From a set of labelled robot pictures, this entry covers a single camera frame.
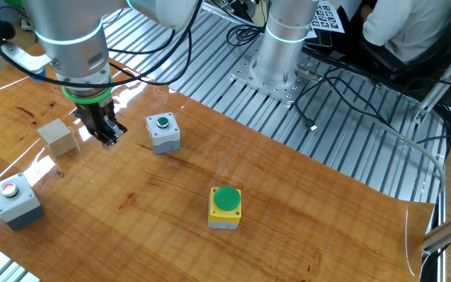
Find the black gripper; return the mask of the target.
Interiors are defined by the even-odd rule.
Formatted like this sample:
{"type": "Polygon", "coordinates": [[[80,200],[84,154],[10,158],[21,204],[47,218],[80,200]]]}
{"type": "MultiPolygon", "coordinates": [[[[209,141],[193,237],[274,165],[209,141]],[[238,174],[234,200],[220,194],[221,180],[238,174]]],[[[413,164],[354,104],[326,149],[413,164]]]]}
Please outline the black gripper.
{"type": "Polygon", "coordinates": [[[118,123],[111,96],[90,104],[76,103],[76,116],[80,118],[88,132],[108,149],[114,146],[127,129],[118,123]]]}

